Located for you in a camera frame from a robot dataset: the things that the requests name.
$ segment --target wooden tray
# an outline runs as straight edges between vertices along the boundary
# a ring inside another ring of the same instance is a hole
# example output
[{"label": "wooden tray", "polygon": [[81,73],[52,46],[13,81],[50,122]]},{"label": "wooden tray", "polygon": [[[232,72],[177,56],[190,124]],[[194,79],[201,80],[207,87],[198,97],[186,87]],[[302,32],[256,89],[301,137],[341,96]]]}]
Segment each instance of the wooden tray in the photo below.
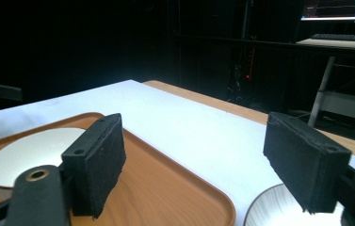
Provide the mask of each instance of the wooden tray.
[{"label": "wooden tray", "polygon": [[[57,127],[87,129],[103,115],[86,113],[0,139],[0,149],[10,142]],[[124,130],[127,160],[111,191],[104,212],[91,217],[72,216],[78,225],[233,225],[231,200],[158,150]]]}]

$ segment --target white tabletop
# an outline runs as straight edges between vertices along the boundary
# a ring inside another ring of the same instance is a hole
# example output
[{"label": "white tabletop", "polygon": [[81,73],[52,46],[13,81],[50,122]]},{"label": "white tabletop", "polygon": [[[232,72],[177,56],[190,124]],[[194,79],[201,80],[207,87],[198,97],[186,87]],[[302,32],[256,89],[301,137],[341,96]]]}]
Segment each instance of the white tabletop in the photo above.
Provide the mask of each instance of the white tabletop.
[{"label": "white tabletop", "polygon": [[234,225],[282,182],[263,155],[263,124],[132,80],[0,110],[0,138],[87,112],[121,113],[125,129],[223,191]]}]

